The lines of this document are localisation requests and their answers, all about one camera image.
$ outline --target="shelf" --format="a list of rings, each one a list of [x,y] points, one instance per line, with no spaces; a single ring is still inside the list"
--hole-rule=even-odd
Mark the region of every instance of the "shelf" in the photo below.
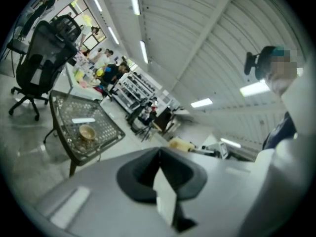
[[[121,93],[131,104],[134,103],[134,101],[132,101],[132,100],[124,93],[124,91],[123,91],[121,88],[117,87],[117,89],[120,91],[120,93]]]
[[[140,101],[140,98],[137,97],[129,88],[127,88],[124,84],[122,84],[121,82],[119,82],[119,84],[121,84],[121,87],[124,87],[125,89],[128,90],[129,93],[131,93],[138,101]]]
[[[112,95],[112,97],[128,112],[132,113],[133,111],[116,95]]]
[[[132,75],[136,78],[136,80],[138,80],[138,81],[141,83],[142,87],[143,87],[147,92],[149,92],[150,94],[154,94],[155,91],[152,91],[151,89],[149,89],[149,88],[147,87],[147,85],[145,85],[144,82],[143,82],[142,80],[140,80],[134,73],[132,73]]]
[[[134,85],[137,89],[139,89],[139,87],[137,87],[136,84],[134,84],[130,79],[126,79],[126,81],[128,81],[129,83],[131,83],[132,85]],[[146,95],[143,91],[141,90],[138,90],[143,96],[145,96],[146,98],[149,98],[150,97],[150,94],[149,95]]]

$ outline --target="ceiling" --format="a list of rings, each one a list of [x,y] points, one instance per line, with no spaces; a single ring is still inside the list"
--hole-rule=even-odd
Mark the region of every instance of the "ceiling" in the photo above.
[[[284,106],[270,92],[243,97],[239,89],[256,82],[243,73],[247,51],[286,44],[302,49],[289,12],[277,0],[104,0],[120,47],[155,78],[196,122],[240,142],[250,152],[282,119]],[[139,40],[150,63],[143,62]],[[213,105],[192,109],[209,97]]]

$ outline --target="small bowl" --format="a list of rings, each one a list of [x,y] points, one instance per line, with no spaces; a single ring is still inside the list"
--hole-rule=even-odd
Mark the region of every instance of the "small bowl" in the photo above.
[[[84,140],[94,140],[96,136],[95,130],[87,124],[83,124],[79,127],[79,133]]]

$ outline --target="metal shelving rack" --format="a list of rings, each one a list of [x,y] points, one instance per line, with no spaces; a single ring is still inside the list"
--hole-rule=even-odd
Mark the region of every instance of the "metal shelving rack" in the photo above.
[[[134,83],[128,77],[132,77],[135,80]],[[143,83],[137,76],[133,73],[129,73],[126,77],[122,78],[114,87],[116,95],[113,94],[112,97],[117,100],[117,102],[128,112],[132,113],[139,105],[134,105],[134,103],[140,102],[144,98],[151,98],[155,91],[151,90]]]

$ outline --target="floor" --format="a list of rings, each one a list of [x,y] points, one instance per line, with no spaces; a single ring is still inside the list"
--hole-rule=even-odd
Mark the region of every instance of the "floor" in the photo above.
[[[49,106],[37,100],[40,119],[34,120],[35,112],[31,104],[18,107],[13,116],[8,114],[20,95],[10,93],[13,86],[18,86],[12,77],[0,75],[0,162],[1,170],[6,176],[12,191],[25,202],[35,204],[46,192],[57,184],[68,179],[70,160],[58,137],[50,135],[46,144],[44,136],[52,128],[52,117]],[[54,89],[68,92],[69,83],[65,74],[61,74]],[[130,130],[124,117],[125,111],[115,102],[105,101],[104,110],[126,133],[122,141],[104,151],[101,160],[128,154],[149,147],[166,145],[158,135],[141,143]],[[92,160],[77,171],[94,164]]]

